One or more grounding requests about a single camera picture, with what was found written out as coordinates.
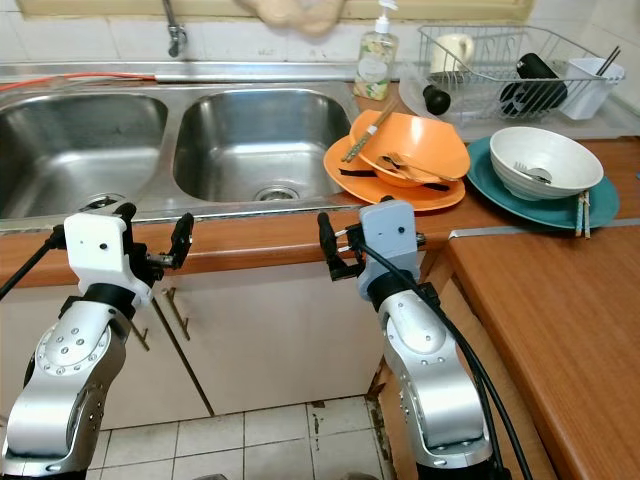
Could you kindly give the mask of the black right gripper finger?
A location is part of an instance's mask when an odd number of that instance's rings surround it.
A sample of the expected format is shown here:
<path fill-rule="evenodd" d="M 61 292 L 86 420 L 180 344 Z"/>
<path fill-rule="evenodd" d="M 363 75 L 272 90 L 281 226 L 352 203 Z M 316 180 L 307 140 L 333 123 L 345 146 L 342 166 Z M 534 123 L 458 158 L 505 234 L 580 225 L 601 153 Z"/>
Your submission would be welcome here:
<path fill-rule="evenodd" d="M 323 250 L 324 259 L 328 266 L 346 266 L 346 261 L 340 256 L 338 238 L 340 234 L 332 227 L 329 215 L 320 212 L 317 215 L 317 228 L 319 228 L 319 243 Z"/>

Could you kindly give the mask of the orange plate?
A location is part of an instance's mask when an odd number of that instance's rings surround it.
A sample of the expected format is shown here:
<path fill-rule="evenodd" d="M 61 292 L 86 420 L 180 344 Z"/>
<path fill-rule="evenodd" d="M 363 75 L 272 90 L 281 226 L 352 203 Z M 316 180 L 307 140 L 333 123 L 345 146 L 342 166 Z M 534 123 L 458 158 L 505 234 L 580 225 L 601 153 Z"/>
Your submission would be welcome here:
<path fill-rule="evenodd" d="M 343 164 L 343 156 L 355 141 L 349 136 L 340 137 L 328 151 L 325 152 L 323 165 L 325 172 L 344 191 L 361 198 L 369 204 L 379 204 L 383 198 L 390 196 L 403 200 L 413 206 L 415 211 L 431 211 L 448 209 L 460 204 L 466 196 L 465 183 L 462 180 L 443 183 L 447 191 L 428 187 L 398 187 L 385 183 L 378 178 L 369 165 L 355 163 Z"/>

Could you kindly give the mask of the metal spoon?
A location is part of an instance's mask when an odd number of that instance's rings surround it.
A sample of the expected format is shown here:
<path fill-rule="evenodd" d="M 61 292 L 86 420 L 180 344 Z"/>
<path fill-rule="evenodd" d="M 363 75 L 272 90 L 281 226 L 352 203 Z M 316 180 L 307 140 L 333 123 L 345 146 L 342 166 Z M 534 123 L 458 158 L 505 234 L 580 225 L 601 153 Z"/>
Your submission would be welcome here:
<path fill-rule="evenodd" d="M 410 157 L 401 154 L 388 154 L 380 156 L 380 159 L 397 170 L 399 178 L 404 182 L 415 183 L 416 186 L 429 186 L 440 182 L 449 182 L 456 178 L 448 175 L 436 174 L 426 170 L 424 166 L 415 166 L 411 163 Z"/>

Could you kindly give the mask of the stainless steel double sink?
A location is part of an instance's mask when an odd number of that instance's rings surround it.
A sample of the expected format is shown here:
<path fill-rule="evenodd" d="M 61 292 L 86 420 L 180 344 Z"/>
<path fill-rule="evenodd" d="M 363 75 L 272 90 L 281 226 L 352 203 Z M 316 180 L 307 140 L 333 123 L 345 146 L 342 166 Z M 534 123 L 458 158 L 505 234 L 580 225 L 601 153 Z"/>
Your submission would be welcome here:
<path fill-rule="evenodd" d="M 137 207 L 136 223 L 355 209 L 325 152 L 358 106 L 339 82 L 56 79 L 0 99 L 0 228 Z"/>

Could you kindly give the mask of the white cabinet door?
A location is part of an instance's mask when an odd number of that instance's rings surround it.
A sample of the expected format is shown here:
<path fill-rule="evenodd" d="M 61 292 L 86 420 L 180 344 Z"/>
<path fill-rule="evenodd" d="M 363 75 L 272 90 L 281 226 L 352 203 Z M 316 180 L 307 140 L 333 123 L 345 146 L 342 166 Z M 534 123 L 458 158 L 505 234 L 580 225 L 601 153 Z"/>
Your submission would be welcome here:
<path fill-rule="evenodd" d="M 189 319 L 175 333 L 214 413 L 361 396 L 384 360 L 378 314 L 356 279 L 333 282 L 324 262 L 170 275 L 165 291 Z"/>

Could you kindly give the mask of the orange bowl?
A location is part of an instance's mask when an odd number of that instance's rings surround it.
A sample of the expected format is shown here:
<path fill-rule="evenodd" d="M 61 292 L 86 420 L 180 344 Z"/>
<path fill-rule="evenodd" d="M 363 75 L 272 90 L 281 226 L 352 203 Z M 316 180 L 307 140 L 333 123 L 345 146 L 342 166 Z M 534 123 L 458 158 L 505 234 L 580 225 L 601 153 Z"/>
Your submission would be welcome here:
<path fill-rule="evenodd" d="M 415 166 L 460 179 L 470 169 L 465 142 L 458 137 L 453 125 L 422 116 L 392 113 L 381 123 L 378 132 L 366 143 L 351 163 L 369 165 L 385 183 L 398 187 L 415 187 L 404 182 L 393 166 L 380 156 L 401 154 L 410 157 Z"/>

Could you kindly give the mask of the teal plate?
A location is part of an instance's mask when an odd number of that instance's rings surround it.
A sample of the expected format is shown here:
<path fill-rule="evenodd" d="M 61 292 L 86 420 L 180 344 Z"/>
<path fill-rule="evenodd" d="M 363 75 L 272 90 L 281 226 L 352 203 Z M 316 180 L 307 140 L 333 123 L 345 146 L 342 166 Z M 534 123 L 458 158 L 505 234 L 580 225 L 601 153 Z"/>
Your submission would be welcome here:
<path fill-rule="evenodd" d="M 511 211 L 520 218 L 535 221 L 559 229 L 573 229 L 577 215 L 575 198 L 553 198 L 553 200 L 525 200 L 512 195 L 495 173 L 490 151 L 490 137 L 480 138 L 467 147 L 471 157 L 471 169 L 466 177 L 477 191 L 483 193 L 494 204 Z M 620 212 L 620 196 L 611 180 L 590 188 L 591 227 L 600 228 L 611 224 Z"/>

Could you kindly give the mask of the white drain tray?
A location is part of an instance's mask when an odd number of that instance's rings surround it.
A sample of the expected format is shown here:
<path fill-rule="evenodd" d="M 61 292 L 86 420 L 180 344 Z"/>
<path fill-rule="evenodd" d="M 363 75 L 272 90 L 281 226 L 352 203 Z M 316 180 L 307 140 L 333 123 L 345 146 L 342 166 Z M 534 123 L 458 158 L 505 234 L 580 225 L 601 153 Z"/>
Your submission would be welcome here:
<path fill-rule="evenodd" d="M 401 102 L 413 115 L 451 123 L 458 131 L 483 131 L 486 128 L 498 128 L 499 125 L 532 125 L 549 131 L 566 131 L 567 136 L 575 138 L 614 138 L 640 134 L 640 111 L 631 109 L 621 100 L 608 97 L 593 118 L 573 120 L 567 118 L 562 111 L 552 109 L 538 114 L 526 116 L 502 116 L 500 113 L 493 118 L 484 118 L 488 114 L 476 104 L 479 93 L 467 93 L 465 100 L 471 101 L 467 108 L 454 97 L 451 105 L 442 116 L 430 113 L 424 97 L 424 90 L 428 87 L 425 79 L 420 76 L 416 64 L 398 63 L 396 74 L 399 79 L 399 97 Z"/>

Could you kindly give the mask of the black round stopper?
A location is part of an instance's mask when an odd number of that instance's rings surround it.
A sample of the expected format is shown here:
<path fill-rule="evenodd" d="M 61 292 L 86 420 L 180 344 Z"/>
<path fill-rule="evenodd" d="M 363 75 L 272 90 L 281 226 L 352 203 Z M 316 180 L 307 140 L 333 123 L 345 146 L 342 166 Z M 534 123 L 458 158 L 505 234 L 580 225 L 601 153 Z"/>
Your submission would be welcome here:
<path fill-rule="evenodd" d="M 447 92 L 439 90 L 434 84 L 422 88 L 422 100 L 430 114 L 439 116 L 448 113 L 452 105 L 452 97 Z"/>

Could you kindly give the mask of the clear soap pump bottle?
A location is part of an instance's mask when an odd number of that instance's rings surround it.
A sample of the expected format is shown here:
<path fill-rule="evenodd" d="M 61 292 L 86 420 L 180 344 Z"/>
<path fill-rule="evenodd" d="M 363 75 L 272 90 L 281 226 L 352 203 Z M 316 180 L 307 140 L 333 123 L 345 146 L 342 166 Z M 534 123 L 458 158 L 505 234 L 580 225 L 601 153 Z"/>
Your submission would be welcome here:
<path fill-rule="evenodd" d="M 378 0 L 381 8 L 372 31 L 360 40 L 352 93 L 361 99 L 387 99 L 390 74 L 396 65 L 399 38 L 390 32 L 389 12 L 398 9 L 397 0 Z"/>

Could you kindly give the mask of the metal faucet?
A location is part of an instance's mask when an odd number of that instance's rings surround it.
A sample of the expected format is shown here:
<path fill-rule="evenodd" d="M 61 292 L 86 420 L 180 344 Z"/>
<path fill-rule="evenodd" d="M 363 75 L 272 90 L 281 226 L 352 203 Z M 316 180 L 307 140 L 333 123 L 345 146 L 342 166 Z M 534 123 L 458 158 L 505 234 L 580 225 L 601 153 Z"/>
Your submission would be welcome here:
<path fill-rule="evenodd" d="M 175 14 L 172 0 L 160 0 L 166 18 L 166 31 L 169 33 L 170 42 L 168 47 L 169 58 L 178 59 L 186 51 L 188 42 L 186 28 L 180 24 L 177 14 Z"/>

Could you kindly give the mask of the metal fork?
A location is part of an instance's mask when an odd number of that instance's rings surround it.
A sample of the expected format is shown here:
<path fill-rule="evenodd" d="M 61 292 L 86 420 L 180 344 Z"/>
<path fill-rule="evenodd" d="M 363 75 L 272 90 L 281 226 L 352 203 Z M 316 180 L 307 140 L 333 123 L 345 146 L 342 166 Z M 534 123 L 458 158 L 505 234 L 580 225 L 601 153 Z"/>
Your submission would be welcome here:
<path fill-rule="evenodd" d="M 547 184 L 547 186 L 550 186 L 550 184 L 552 184 L 552 178 L 550 178 L 550 173 L 548 172 L 548 170 L 539 168 L 539 166 L 530 166 L 526 163 L 516 163 L 515 170 L 517 170 L 517 172 L 521 173 L 522 175 L 526 175 L 526 177 L 538 180 L 538 182 L 541 182 L 543 184 Z"/>

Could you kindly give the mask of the cream mug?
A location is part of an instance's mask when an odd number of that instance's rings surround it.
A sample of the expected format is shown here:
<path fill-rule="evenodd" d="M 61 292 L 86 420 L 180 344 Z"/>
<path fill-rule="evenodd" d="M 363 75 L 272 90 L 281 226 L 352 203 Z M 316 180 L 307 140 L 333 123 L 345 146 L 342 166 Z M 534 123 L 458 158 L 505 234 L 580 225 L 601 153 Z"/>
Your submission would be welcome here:
<path fill-rule="evenodd" d="M 440 35 L 431 40 L 430 76 L 461 74 L 475 52 L 475 40 L 465 33 Z"/>

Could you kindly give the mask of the white bowl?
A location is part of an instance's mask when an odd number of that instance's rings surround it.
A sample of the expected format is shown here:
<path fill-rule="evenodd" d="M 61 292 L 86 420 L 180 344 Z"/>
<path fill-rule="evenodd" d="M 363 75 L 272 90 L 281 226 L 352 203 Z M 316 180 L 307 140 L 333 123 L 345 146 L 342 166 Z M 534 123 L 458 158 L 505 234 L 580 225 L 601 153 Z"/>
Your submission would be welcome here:
<path fill-rule="evenodd" d="M 550 200 L 579 195 L 602 182 L 604 170 L 598 157 L 579 142 L 544 129 L 515 125 L 490 137 L 495 173 L 512 195 L 525 200 Z M 526 163 L 548 170 L 547 186 L 515 170 Z"/>

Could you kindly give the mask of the tan cloth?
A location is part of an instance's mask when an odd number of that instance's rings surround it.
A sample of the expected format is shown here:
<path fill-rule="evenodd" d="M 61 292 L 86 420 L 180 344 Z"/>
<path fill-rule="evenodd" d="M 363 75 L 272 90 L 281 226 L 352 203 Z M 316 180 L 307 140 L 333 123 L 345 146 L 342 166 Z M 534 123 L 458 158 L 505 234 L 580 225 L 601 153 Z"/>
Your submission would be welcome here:
<path fill-rule="evenodd" d="M 337 26 L 347 0 L 234 0 L 266 26 L 292 28 L 311 37 Z"/>

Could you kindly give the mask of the black tumbler bottle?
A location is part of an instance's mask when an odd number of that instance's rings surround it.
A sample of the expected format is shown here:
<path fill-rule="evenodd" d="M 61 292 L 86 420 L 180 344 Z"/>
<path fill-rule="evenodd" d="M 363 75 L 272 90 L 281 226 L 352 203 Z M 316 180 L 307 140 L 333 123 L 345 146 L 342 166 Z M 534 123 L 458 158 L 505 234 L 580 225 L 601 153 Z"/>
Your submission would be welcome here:
<path fill-rule="evenodd" d="M 500 111 L 507 116 L 544 113 L 558 108 L 568 97 L 568 88 L 534 52 L 517 61 L 521 81 L 508 83 L 500 91 Z"/>

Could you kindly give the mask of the white utensil holder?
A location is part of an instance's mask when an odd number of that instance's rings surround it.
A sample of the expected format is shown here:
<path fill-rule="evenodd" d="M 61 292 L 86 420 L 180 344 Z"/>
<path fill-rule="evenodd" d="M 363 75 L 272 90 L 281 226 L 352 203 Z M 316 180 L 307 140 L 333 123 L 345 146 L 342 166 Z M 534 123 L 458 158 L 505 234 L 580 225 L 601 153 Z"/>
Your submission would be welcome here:
<path fill-rule="evenodd" d="M 575 58 L 567 60 L 564 70 L 564 86 L 568 95 L 559 106 L 567 118 L 585 120 L 593 118 L 609 93 L 626 76 L 621 64 L 611 63 L 603 76 L 598 76 L 600 68 L 605 64 L 604 58 Z"/>

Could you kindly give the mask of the metal chopsticks in holder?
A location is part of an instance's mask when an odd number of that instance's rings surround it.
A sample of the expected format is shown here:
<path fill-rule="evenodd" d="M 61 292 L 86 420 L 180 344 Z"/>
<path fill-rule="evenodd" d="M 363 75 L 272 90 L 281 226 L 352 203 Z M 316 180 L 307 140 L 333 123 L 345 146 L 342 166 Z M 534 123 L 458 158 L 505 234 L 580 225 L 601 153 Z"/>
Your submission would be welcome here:
<path fill-rule="evenodd" d="M 620 56 L 621 54 L 621 46 L 614 46 L 613 50 L 611 51 L 611 55 L 608 56 L 607 59 L 602 61 L 602 64 L 599 65 L 599 68 L 596 69 L 596 73 L 595 76 L 605 79 L 605 81 L 611 81 L 611 79 L 614 78 L 614 76 L 611 76 L 611 74 L 609 74 L 609 70 L 611 70 L 611 68 L 613 67 L 614 61 L 616 61 L 616 59 L 618 58 L 618 56 Z"/>

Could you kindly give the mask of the wooden handled utensil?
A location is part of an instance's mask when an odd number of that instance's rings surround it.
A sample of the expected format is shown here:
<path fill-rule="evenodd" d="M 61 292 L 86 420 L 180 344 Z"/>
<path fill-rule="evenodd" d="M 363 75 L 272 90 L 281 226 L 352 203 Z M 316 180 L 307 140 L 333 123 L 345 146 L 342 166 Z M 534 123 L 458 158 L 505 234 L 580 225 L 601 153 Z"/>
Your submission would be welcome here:
<path fill-rule="evenodd" d="M 394 111 L 397 110 L 399 104 L 401 104 L 401 99 L 397 97 L 397 99 L 392 99 L 388 102 L 388 105 L 385 105 L 385 109 L 381 111 L 381 113 L 378 115 L 378 118 L 376 118 L 374 122 L 372 122 L 369 127 L 367 127 L 365 133 L 362 134 L 360 138 L 358 138 L 358 141 L 355 143 L 355 145 L 349 148 L 347 155 L 342 159 L 343 163 L 351 163 L 351 161 L 355 159 L 358 154 L 360 154 L 360 151 L 362 150 L 362 148 L 364 148 L 366 143 L 375 136 L 376 132 L 378 132 L 381 123 L 383 123 L 390 114 L 394 113 Z"/>

